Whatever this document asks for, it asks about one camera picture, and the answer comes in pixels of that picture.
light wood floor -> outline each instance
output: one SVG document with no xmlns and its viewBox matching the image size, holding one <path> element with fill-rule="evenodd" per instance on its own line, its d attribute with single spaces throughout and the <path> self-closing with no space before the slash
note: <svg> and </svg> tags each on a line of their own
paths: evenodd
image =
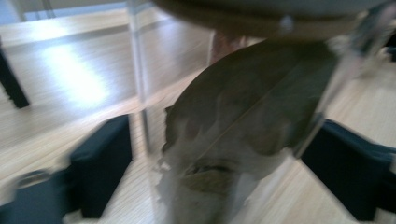
<svg viewBox="0 0 396 224">
<path fill-rule="evenodd" d="M 17 176 L 65 166 L 65 155 L 100 122 L 141 110 L 125 10 L 42 22 L 0 26 L 6 54 L 32 102 L 29 108 L 17 110 L 0 94 L 0 204 L 11 200 Z M 59 24 L 63 29 L 51 36 L 36 30 L 57 29 Z M 396 63 L 387 60 L 383 54 L 374 58 L 361 76 L 346 85 L 328 116 L 377 143 L 396 147 Z M 155 92 L 183 88 L 193 76 L 175 76 L 166 90 Z M 131 118 L 140 120 L 138 114 Z M 152 223 L 141 127 L 133 129 L 135 160 L 101 223 Z M 263 211 L 257 223 L 357 223 L 298 161 Z"/>
</svg>

black object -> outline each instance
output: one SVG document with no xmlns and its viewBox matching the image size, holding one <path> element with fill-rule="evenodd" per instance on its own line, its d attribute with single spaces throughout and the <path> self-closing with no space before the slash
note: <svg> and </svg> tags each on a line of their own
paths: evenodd
<svg viewBox="0 0 396 224">
<path fill-rule="evenodd" d="M 385 47 L 388 47 L 387 53 L 392 56 L 391 61 L 396 63 L 396 32 L 390 37 Z"/>
<path fill-rule="evenodd" d="M 396 213 L 395 152 L 326 120 L 302 160 L 357 220 L 370 221 L 377 207 Z"/>
<path fill-rule="evenodd" d="M 15 200 L 0 207 L 0 223 L 61 224 L 78 209 L 99 218 L 132 158 L 128 116 L 111 119 L 77 147 L 66 169 L 23 176 Z"/>
<path fill-rule="evenodd" d="M 11 67 L 8 64 L 6 55 L 1 48 L 0 42 L 0 82 L 3 85 L 9 98 L 14 102 L 17 108 L 23 108 L 29 105 L 17 78 L 14 76 Z"/>
</svg>

glass cylinder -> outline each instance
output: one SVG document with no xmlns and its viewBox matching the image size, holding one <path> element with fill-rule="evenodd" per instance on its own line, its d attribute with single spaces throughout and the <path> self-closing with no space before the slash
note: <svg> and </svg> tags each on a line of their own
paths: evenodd
<svg viewBox="0 0 396 224">
<path fill-rule="evenodd" d="M 148 0 L 128 7 L 156 220 L 256 223 L 359 73 L 354 43 L 365 40 L 346 34 L 380 1 L 324 12 L 295 2 L 290 13 L 250 1 L 265 19 L 228 14 L 238 1 L 155 2 L 167 12 Z"/>
</svg>

transparent container wall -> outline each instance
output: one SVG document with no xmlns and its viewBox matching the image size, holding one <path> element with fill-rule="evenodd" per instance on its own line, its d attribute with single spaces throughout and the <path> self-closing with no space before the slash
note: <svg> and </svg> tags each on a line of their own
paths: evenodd
<svg viewBox="0 0 396 224">
<path fill-rule="evenodd" d="M 130 0 L 129 12 L 157 223 L 259 223 L 362 58 L 345 37 L 302 41 L 301 30 L 327 23 L 286 16 L 268 21 L 280 27 L 268 34 L 296 28 L 297 41 L 262 41 L 193 25 L 150 1 Z M 323 34 L 342 33 L 335 27 Z"/>
</svg>

glass jar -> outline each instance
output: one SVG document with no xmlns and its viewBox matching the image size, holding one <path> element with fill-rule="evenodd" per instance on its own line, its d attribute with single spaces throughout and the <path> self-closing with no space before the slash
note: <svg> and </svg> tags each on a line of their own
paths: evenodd
<svg viewBox="0 0 396 224">
<path fill-rule="evenodd" d="M 256 223 L 360 71 L 361 12 L 384 1 L 155 2 L 167 12 L 129 12 L 156 220 Z"/>
</svg>

